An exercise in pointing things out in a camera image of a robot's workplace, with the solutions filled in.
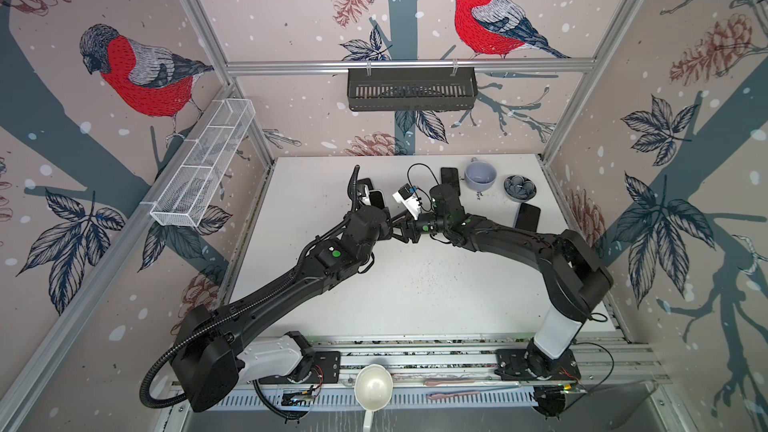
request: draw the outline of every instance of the robotic arm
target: robotic arm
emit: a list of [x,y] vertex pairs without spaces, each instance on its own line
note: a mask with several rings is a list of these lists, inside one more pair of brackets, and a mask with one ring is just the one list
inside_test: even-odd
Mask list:
[[[390,218],[386,208],[361,205],[364,188],[357,184],[359,169],[355,167],[347,189],[350,211],[339,225],[304,247],[296,266],[237,302],[212,312],[198,306],[188,313],[174,346],[142,380],[139,399],[143,405],[165,408],[186,399],[192,410],[201,412],[225,398],[238,382],[275,375],[293,381],[306,378],[313,366],[313,351],[304,337],[298,332],[278,339],[256,339],[258,335],[303,302],[367,272],[377,241],[395,238],[417,243],[422,234],[442,233],[454,246],[500,254],[539,270],[552,306],[528,345],[525,375],[546,378],[559,368],[573,337],[613,284],[579,234],[570,230],[560,235],[535,234],[468,215],[447,184],[429,191],[432,212],[405,211]],[[401,189],[399,193],[412,192]],[[167,362],[184,394],[152,398],[152,380]],[[504,378],[504,370],[498,373]]]

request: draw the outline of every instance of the mug handle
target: mug handle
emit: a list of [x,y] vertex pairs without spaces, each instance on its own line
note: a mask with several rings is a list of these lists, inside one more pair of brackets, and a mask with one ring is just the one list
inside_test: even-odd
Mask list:
[[373,425],[373,412],[366,410],[366,416],[362,419],[362,432],[371,432],[371,426]]

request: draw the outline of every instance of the red bird breast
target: red bird breast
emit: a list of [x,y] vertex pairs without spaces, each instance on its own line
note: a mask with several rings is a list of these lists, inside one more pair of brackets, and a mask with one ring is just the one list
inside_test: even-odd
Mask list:
[[491,0],[456,0],[456,34],[475,53],[505,56],[525,42],[494,34],[478,24],[472,8],[489,2]]
[[112,40],[107,48],[110,73],[101,73],[104,80],[136,112],[146,116],[172,116],[192,97],[193,77],[161,88],[148,88],[132,83],[128,75],[136,67],[136,54],[123,36]]

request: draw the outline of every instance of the bird illustration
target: bird illustration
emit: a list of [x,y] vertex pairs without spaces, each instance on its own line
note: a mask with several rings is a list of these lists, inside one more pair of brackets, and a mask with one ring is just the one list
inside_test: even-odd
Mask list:
[[568,58],[549,46],[522,7],[511,0],[456,0],[456,33],[475,51],[473,59],[481,53],[504,58],[521,49],[539,49],[559,59]]
[[164,47],[146,46],[114,28],[97,24],[86,30],[80,39],[80,53],[88,73],[101,73],[115,92],[136,112],[151,117],[171,117],[174,130],[165,138],[165,145],[176,132],[176,114],[192,100],[197,79],[212,71],[198,60],[185,59]]

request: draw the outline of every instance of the wallpaper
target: wallpaper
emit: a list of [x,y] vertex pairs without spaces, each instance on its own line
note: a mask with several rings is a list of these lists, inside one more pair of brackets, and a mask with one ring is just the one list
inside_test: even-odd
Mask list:
[[456,112],[350,111],[346,74],[237,80],[274,156],[394,156],[540,153],[581,77],[479,74],[475,108]]
[[[199,235],[153,222],[143,246],[126,261],[38,399],[25,431],[152,430],[159,411],[141,405],[139,383],[173,344],[187,312],[198,305],[218,306],[264,171],[251,141],[245,139],[197,229]],[[165,247],[156,246],[159,242]],[[166,365],[152,384],[152,395],[163,397],[173,380]]]
[[[592,56],[620,0],[201,0],[229,61]],[[360,57],[345,60],[360,60]]]
[[0,64],[5,393],[220,85],[178,0],[2,0]]
[[647,0],[555,157],[700,430],[768,430],[764,0]]

